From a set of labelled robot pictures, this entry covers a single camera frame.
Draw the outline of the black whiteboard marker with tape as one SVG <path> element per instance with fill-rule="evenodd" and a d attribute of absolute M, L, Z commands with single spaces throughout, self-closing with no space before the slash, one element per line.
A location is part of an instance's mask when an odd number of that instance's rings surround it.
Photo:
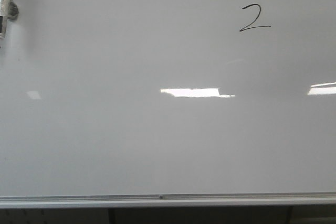
<path fill-rule="evenodd" d="M 7 22 L 16 20 L 18 15 L 19 9 L 13 0 L 1 0 L 1 40 L 6 36 Z"/>

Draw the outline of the white whiteboard with aluminium frame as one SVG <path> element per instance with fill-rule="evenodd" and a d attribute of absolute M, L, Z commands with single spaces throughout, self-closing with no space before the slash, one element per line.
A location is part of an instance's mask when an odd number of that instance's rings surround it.
<path fill-rule="evenodd" d="M 335 203 L 335 0 L 14 0 L 1 208 Z"/>

